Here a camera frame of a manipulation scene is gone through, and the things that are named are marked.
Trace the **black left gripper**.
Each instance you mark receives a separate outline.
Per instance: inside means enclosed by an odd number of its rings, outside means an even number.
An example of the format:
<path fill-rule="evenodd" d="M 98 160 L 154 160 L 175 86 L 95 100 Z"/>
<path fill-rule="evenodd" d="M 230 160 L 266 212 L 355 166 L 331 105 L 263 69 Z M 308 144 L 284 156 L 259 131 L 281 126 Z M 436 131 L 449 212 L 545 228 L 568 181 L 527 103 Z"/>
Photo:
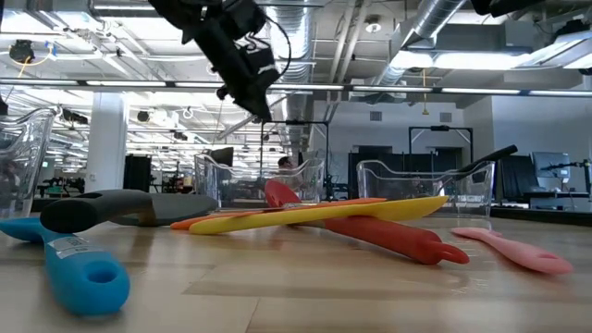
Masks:
<path fill-rule="evenodd" d="M 244 87 L 249 82 L 249 69 L 220 23 L 217 20 L 202 23 L 196 28 L 193 39 L 210 61 L 213 70 L 226 83 L 216 90 L 217 98 L 224 100 L 230 94 L 236 105 L 262 120 L 270 120 L 265 91 L 256 86 Z"/>

